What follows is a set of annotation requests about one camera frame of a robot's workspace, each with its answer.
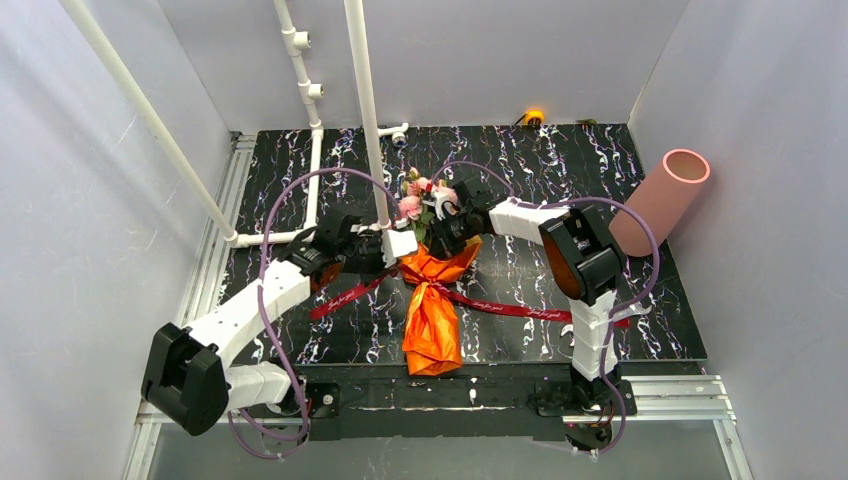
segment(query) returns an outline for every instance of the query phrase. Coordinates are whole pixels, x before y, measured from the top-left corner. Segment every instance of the black marble floor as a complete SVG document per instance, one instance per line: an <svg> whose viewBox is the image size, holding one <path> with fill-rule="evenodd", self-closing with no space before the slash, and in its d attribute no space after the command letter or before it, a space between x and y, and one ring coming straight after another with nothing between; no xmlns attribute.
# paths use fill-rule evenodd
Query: black marble floor
<svg viewBox="0 0 848 480"><path fill-rule="evenodd" d="M451 160L467 160L492 168L507 178L524 200L553 202L596 195L624 201L643 177L633 140L625 125L521 127L432 127L410 129L409 145L401 150L382 141L385 178L400 191L402 171L417 167L425 176ZM310 132L272 131L258 136L254 161L245 186L238 230L260 233L267 210L291 180L309 168ZM361 129L327 130L323 166L345 166L367 172L365 141ZM502 188L473 167L447 172L454 176L482 175L493 188ZM376 219L371 186L341 175L322 180L319 209L326 202L356 205ZM306 189L295 190L275 231L292 230L303 222ZM457 282L456 289L470 298L541 308L568 308L546 266L543 250L529 242L486 236L475 264ZM222 298L254 280L259 249L234 250ZM642 288L649 263L630 259L620 282L619 297L629 298ZM309 319L317 304L351 288L354 276L343 278L328 291L286 313L278 322L283 346L298 363L404 363L406 306L412 287L388 279L377 290L324 317ZM617 330L615 344L625 360L703 360L706 351L667 245L662 247L662 267L651 301L653 311L634 318L628 330ZM457 306L462 325L466 363L563 362L571 358L570 334L561 337L561 324L502 317ZM266 359L269 341L263 334L240 357L243 363Z"/></svg>

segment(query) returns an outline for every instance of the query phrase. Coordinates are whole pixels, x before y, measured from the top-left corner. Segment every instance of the white pipe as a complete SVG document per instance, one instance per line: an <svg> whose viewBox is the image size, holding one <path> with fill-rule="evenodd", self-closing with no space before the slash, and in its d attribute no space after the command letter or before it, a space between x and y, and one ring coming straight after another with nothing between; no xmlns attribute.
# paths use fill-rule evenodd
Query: white pipe
<svg viewBox="0 0 848 480"><path fill-rule="evenodd" d="M294 237L296 237L297 234L299 234L300 232L302 232L304 230L305 230L305 228L300 228L300 229L297 229L293 232L272 233L271 235L268 236L268 243L269 244L291 243L291 241L294 240ZM258 235L241 234L241 235L238 236L238 240L236 240L236 242L235 242L235 248L244 248L244 247L251 247L251 246L255 246L255 245L262 245L262 238L264 236L265 235L263 235L263 234L258 234ZM305 241L311 242L312 241L312 235L306 237Z"/></svg>
<svg viewBox="0 0 848 480"><path fill-rule="evenodd" d="M91 15L91 12L88 11L85 3L83 3L82 0L61 0L61 2L62 6L68 12L68 15L71 17L71 20L73 20L73 22L77 25L77 28L79 28L89 45L91 45L91 48L95 53L97 53L100 61L103 62L103 65L107 70L109 70L109 73L112 74L115 82L121 87L124 95L127 96L130 102L132 102L135 106L136 110L138 110L138 113L140 113L144 118L147 123L147 128L149 128L153 133L153 136L159 140L159 144L162 146L162 149L165 150L168 158L171 159L171 163L174 164L174 167L176 167L176 169L180 172L180 175L182 175L183 180L185 180L189 187L191 187L197 198L200 200L200 203L203 204L203 207L209 213L209 216L212 217L212 220L215 222L218 230L221 231L221 235L228 244L231 246L234 245L238 238L238 234L235 229L232 225L230 225L230 222L227 221L227 218L224 216L224 212L218 208L218 204L215 203L215 199L209 195L209 192L206 190L206 186L203 185L200 177L198 177L197 173L194 172L194 169L183 154L180 146L177 145L177 142L174 140L174 137L171 136L171 133L162 122L162 119L159 118L159 115L156 113L156 110L154 110L153 105L150 104L150 101L144 95L141 87L138 86L138 83L133 78L129 69L127 69L127 66L124 65L120 55L118 55L118 52L115 51L115 48L109 42L106 34L103 33L103 30L100 29L99 25L97 25L97 21Z"/></svg>
<svg viewBox="0 0 848 480"><path fill-rule="evenodd" d="M399 127L378 128L377 135L385 137L386 135L394 135L395 133L406 133L407 130L409 130L409 124L403 122L403 125Z"/></svg>
<svg viewBox="0 0 848 480"><path fill-rule="evenodd" d="M368 58L368 37L365 35L362 0L345 0L345 15L353 53L353 70L356 73L356 90L359 93L359 109L362 111L362 126L365 129L368 165L371 177L383 183L383 155L380 152L380 136L377 133L377 106L374 104L374 85L371 82L371 61ZM377 204L380 227L388 228L391 225L389 207L385 194L376 185L374 201Z"/></svg>
<svg viewBox="0 0 848 480"><path fill-rule="evenodd" d="M294 71L297 75L297 85L300 90L300 97L303 104L306 106L306 113L309 115L309 126L312 127L312 152L309 163L309 171L314 172L321 168L321 145L324 140L324 129L321 127L321 119L318 117L318 109L315 108L315 98L323 97L323 88L320 84L313 84L309 80L309 75L306 73L306 65L303 63L301 49L309 48L309 34L307 32L298 32L292 23L291 14L286 4L286 0L274 0L274 6L277 9L277 16L280 18L282 26L283 41L286 44L286 51L292 59ZM268 236L268 243L290 243L300 232L306 228L315 226L318 221L318 187L320 179L312 177L309 179L308 193L306 197L306 215L303 220L303 229L294 230L292 232L272 233ZM249 247L262 244L263 235L239 235L236 242L236 248Z"/></svg>
<svg viewBox="0 0 848 480"><path fill-rule="evenodd" d="M280 25L282 25L283 31L294 30L286 0L274 0L274 6L277 7L277 16L280 17Z"/></svg>
<svg viewBox="0 0 848 480"><path fill-rule="evenodd" d="M309 163L309 171L314 172L321 168L321 141L324 139L324 129L312 130L312 160ZM306 197L306 218L303 220L303 228L314 227L318 223L318 176L309 179L309 193Z"/></svg>

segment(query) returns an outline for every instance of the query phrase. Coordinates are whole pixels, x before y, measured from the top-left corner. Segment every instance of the white wall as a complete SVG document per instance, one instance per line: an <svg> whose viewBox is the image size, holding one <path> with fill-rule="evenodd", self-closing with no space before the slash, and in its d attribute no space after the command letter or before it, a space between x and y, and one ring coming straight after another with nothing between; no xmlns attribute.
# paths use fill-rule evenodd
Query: white wall
<svg viewBox="0 0 848 480"><path fill-rule="evenodd" d="M848 4L692 0L630 122L712 184L671 244L757 478L844 478Z"/></svg>
<svg viewBox="0 0 848 480"><path fill-rule="evenodd" d="M217 188L228 131L161 8L93 3ZM0 2L0 22L0 477L118 478L206 216L59 2Z"/></svg>
<svg viewBox="0 0 848 480"><path fill-rule="evenodd" d="M688 0L368 0L380 123L625 122ZM159 0L230 130L308 128L273 0ZM325 126L361 125L341 0L291 0L327 96Z"/></svg>

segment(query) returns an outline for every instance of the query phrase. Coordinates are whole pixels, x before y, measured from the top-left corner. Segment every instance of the flower bouquet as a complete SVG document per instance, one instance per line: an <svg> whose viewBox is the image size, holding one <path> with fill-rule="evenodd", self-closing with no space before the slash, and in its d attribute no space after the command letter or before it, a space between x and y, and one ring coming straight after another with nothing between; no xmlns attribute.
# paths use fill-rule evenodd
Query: flower bouquet
<svg viewBox="0 0 848 480"><path fill-rule="evenodd" d="M462 366L462 345L459 341L459 318L453 304L435 283L453 283L477 258L480 237L468 241L465 250L448 260L431 256L427 245L430 221L436 217L433 191L447 193L449 211L458 202L456 193L445 183L431 182L417 169L410 169L402 189L406 195L400 201L401 214L409 219L415 230L418 252L401 259L401 271L407 283L417 284L406 315L406 335L403 350L410 375L438 375Z"/></svg>

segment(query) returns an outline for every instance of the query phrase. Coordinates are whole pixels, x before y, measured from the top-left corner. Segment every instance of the pink cylinder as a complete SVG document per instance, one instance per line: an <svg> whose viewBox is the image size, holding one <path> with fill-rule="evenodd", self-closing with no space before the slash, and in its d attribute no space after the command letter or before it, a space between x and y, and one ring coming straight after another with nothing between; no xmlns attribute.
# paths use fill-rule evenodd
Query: pink cylinder
<svg viewBox="0 0 848 480"><path fill-rule="evenodd" d="M626 204L645 219L659 244L677 225L708 178L710 164L704 157L691 150L672 150L636 187ZM651 254L648 237L630 215L618 212L610 223L610 232L625 254Z"/></svg>

